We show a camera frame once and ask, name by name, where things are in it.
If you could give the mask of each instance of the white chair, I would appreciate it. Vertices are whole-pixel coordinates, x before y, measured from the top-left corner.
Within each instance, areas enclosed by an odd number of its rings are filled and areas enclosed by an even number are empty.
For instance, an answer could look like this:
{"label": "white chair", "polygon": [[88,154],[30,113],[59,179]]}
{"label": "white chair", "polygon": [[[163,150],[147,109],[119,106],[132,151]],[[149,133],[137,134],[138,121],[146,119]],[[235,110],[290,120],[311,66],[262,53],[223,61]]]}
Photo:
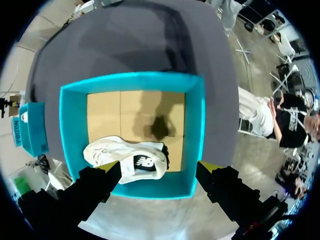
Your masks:
{"label": "white chair", "polygon": [[283,60],[283,62],[286,63],[292,63],[292,59],[296,55],[296,51],[291,46],[288,38],[286,35],[281,34],[281,41],[277,42],[276,45],[279,48],[280,53],[286,57],[286,59],[283,59],[281,56],[277,55],[278,58]]}
{"label": "white chair", "polygon": [[[248,126],[246,128],[243,127],[244,121],[242,118],[239,118],[239,126],[238,126],[238,133],[242,133],[242,134],[246,134],[246,135],[251,135],[254,137],[258,137],[258,138],[263,138],[265,139],[266,137],[263,135],[260,135],[258,133],[256,133],[255,131],[252,130],[252,124],[249,121],[248,122]],[[269,138],[269,140],[271,141],[277,141],[274,138]]]}
{"label": "white chair", "polygon": [[[304,142],[303,142],[303,146],[306,146],[308,144],[308,140],[309,140],[309,137],[308,135],[306,136]],[[297,153],[298,151],[298,148],[286,148],[285,150],[283,150],[283,154],[289,158],[296,158],[297,162],[298,162],[298,165],[300,164],[301,162],[301,157],[300,155]]]}

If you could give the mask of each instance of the white sneaker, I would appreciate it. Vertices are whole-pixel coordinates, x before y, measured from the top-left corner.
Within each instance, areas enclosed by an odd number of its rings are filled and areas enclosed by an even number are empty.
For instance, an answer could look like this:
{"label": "white sneaker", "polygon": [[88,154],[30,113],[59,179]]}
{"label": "white sneaker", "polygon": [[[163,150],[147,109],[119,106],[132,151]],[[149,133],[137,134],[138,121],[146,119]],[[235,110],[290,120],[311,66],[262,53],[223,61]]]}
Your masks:
{"label": "white sneaker", "polygon": [[162,178],[168,167],[163,147],[162,142],[128,143],[118,136],[108,136],[90,143],[83,156],[93,167],[119,161],[122,174],[119,183],[126,184]]}

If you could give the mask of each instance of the new balance logo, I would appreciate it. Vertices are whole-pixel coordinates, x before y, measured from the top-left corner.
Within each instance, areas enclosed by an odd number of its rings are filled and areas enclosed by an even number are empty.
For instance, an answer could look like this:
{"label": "new balance logo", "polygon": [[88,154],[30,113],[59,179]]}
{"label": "new balance logo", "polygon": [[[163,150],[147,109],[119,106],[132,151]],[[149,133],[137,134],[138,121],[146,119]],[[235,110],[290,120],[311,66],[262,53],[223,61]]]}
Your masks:
{"label": "new balance logo", "polygon": [[153,160],[148,156],[140,155],[137,157],[138,157],[138,160],[134,163],[134,165],[136,166],[143,166],[146,168],[150,168],[154,165]]}

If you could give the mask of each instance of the white pants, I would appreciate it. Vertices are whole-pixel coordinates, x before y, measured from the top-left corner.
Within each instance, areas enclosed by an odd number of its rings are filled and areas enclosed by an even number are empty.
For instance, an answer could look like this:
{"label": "white pants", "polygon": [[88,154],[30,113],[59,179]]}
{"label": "white pants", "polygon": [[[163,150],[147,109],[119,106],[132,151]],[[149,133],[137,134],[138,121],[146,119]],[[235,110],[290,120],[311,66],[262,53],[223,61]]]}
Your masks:
{"label": "white pants", "polygon": [[232,32],[236,25],[236,20],[239,12],[243,8],[242,4],[234,0],[211,0],[210,4],[218,9],[222,8],[222,18],[221,23],[224,27],[225,34],[229,37],[229,34]]}
{"label": "white pants", "polygon": [[269,136],[274,130],[274,120],[268,107],[267,97],[258,97],[240,87],[239,117],[252,124],[252,131],[262,136]]}

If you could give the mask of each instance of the gray table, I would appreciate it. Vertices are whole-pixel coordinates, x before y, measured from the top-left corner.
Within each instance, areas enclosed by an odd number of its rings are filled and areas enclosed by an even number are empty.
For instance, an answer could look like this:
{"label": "gray table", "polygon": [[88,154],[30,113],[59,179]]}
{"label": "gray table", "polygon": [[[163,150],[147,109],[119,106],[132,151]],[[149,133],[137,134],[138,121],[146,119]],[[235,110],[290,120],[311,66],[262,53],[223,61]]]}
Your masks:
{"label": "gray table", "polygon": [[59,31],[37,54],[26,101],[45,102],[49,155],[64,161],[60,87],[114,73],[174,71],[205,76],[203,160],[231,164],[239,119],[236,72],[214,9],[195,0],[130,0],[100,8]]}

